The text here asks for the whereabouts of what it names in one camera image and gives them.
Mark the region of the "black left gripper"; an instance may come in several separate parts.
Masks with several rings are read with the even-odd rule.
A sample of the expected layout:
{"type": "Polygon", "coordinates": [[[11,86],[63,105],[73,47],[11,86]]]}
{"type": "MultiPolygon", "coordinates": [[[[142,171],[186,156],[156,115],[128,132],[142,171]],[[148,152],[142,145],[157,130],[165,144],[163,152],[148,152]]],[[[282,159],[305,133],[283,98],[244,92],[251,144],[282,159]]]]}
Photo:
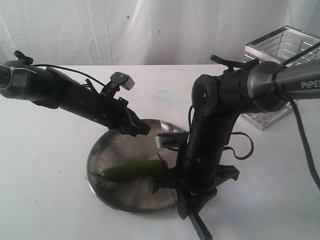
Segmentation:
{"type": "Polygon", "coordinates": [[[122,97],[107,97],[102,102],[101,117],[106,126],[124,135],[148,135],[151,127],[128,108],[128,101],[122,97]]]}

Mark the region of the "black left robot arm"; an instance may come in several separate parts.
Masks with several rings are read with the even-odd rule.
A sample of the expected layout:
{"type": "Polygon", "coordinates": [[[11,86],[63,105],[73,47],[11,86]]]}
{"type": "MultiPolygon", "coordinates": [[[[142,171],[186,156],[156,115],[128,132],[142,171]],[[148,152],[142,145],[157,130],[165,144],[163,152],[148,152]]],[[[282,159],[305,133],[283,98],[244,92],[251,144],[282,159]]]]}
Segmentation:
{"type": "Polygon", "coordinates": [[[98,92],[85,74],[81,84],[63,73],[64,68],[50,64],[34,64],[33,58],[16,50],[16,60],[0,66],[0,94],[8,99],[30,101],[49,109],[63,109],[124,135],[147,135],[151,128],[132,111],[129,102],[115,98],[121,89],[129,91],[133,79],[115,72],[98,92]]]}

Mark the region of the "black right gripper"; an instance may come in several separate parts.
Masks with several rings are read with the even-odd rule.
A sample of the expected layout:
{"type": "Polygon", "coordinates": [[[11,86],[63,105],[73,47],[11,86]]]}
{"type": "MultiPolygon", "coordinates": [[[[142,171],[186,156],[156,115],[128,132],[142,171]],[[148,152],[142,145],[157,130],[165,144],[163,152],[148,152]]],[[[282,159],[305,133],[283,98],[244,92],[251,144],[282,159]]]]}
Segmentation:
{"type": "Polygon", "coordinates": [[[150,190],[155,194],[160,189],[176,189],[177,212],[182,220],[191,214],[198,214],[205,204],[214,198],[217,187],[232,179],[237,181],[240,171],[234,165],[219,165],[213,183],[188,184],[180,186],[180,180],[173,171],[165,171],[151,177],[150,190]]]}

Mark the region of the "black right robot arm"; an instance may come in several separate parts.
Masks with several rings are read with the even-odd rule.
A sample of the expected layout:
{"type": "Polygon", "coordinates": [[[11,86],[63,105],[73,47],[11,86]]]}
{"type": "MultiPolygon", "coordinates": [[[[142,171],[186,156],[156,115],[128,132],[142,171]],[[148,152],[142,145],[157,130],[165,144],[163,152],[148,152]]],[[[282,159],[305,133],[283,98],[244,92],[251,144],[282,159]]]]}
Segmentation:
{"type": "Polygon", "coordinates": [[[177,148],[176,164],[152,179],[152,190],[175,189],[182,219],[195,217],[227,180],[239,170],[221,165],[223,151],[239,115],[276,112],[295,100],[320,96],[320,62],[286,67],[257,59],[246,63],[211,59],[226,66],[222,75],[203,74],[193,84],[194,115],[189,132],[160,133],[158,148],[177,148]]]}

